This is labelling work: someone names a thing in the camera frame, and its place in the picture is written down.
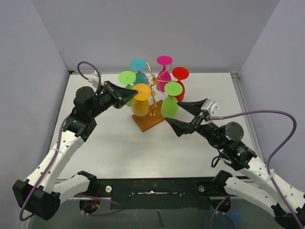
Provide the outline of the green wine glass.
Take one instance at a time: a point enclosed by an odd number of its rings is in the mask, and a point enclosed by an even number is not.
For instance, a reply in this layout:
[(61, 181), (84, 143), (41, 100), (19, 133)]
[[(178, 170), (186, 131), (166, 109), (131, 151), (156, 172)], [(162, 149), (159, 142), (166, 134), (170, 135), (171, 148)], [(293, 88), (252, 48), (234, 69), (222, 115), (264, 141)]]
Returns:
[(126, 89), (132, 89), (136, 80), (136, 74), (132, 71), (124, 71), (119, 74), (119, 82), (125, 85)]
[(168, 96), (162, 103), (161, 114), (165, 118), (175, 118), (178, 114), (178, 100), (176, 97), (183, 92), (183, 87), (178, 82), (168, 82), (164, 90)]

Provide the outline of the orange wine glass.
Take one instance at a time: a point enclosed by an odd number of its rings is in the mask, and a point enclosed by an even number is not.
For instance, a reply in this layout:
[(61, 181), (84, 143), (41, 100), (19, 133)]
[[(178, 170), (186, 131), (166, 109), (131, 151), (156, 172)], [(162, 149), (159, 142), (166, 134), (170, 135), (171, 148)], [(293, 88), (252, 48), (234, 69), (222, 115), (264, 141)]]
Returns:
[(132, 112), (134, 115), (142, 117), (149, 112), (149, 97), (151, 96), (151, 89), (144, 83), (139, 83), (133, 87), (138, 93), (134, 96), (132, 101)]

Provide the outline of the blue wine glass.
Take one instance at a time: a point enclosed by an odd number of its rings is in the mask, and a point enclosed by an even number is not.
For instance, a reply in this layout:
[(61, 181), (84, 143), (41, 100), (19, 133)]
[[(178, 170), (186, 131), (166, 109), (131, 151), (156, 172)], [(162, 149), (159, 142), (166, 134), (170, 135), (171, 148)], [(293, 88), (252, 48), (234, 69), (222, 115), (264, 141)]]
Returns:
[(136, 80), (133, 85), (137, 85), (139, 83), (143, 83), (148, 85), (148, 77), (142, 70), (147, 66), (146, 60), (143, 58), (135, 58), (130, 62), (130, 68), (136, 71)]

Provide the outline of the red wine glass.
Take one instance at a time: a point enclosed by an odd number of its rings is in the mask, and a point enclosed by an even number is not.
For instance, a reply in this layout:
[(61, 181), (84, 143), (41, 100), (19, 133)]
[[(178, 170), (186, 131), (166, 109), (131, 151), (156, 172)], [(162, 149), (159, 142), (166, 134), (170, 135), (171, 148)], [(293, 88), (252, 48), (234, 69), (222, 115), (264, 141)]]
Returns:
[(177, 79), (177, 83), (179, 83), (183, 88), (182, 93), (175, 96), (175, 98), (178, 100), (178, 102), (182, 102), (184, 99), (184, 95), (185, 95), (185, 86), (183, 84), (183, 80), (185, 80), (189, 77), (189, 71), (184, 67), (178, 66), (172, 70), (172, 75), (174, 78)]

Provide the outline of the magenta wine glass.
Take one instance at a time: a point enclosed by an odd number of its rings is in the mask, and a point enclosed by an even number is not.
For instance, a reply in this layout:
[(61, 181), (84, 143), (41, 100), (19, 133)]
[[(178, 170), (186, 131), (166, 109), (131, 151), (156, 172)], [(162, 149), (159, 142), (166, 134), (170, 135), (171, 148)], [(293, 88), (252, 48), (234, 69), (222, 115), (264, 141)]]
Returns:
[(169, 82), (172, 80), (168, 67), (171, 67), (173, 59), (170, 56), (162, 55), (157, 58), (157, 63), (163, 66), (163, 69), (158, 74), (158, 79), (162, 83)]

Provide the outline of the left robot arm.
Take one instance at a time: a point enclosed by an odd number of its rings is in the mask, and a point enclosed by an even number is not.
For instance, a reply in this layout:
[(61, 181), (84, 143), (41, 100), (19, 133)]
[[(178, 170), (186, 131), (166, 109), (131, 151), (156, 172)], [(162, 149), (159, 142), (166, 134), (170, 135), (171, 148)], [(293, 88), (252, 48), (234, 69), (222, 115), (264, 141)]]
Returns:
[(86, 196), (95, 194), (96, 176), (85, 171), (59, 184), (56, 181), (71, 157), (95, 129), (95, 118), (111, 106), (122, 108), (137, 94), (137, 90), (122, 88), (110, 81), (105, 81), (96, 90), (83, 86), (76, 91), (74, 107), (60, 125), (55, 145), (24, 181), (17, 180), (12, 187), (20, 207), (20, 221), (29, 219), (23, 216), (24, 211), (49, 220), (66, 200), (79, 193)]

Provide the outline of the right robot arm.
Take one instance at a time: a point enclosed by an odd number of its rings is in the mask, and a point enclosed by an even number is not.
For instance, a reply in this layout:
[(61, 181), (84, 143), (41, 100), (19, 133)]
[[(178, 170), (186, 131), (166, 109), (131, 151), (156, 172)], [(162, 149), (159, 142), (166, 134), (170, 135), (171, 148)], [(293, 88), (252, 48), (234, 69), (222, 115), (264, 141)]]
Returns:
[[(270, 168), (272, 157), (290, 140), (296, 131), (296, 119), (289, 113), (277, 110), (254, 110), (228, 116), (215, 116), (217, 104), (204, 99), (197, 102), (178, 102), (178, 106), (193, 115), (191, 122), (183, 122), (167, 117), (165, 120), (177, 136), (197, 132), (218, 151), (211, 162), (216, 167), (223, 161), (234, 171), (251, 179), (256, 186), (249, 185), (231, 173), (220, 170), (213, 179), (215, 194), (237, 196), (260, 207), (274, 217), (284, 229), (303, 229), (305, 227), (305, 194), (278, 176)], [(292, 120), (290, 134), (273, 151), (266, 163), (254, 150), (242, 142), (244, 130), (237, 122), (217, 126), (215, 120), (225, 120), (243, 115), (271, 113), (281, 114)]]

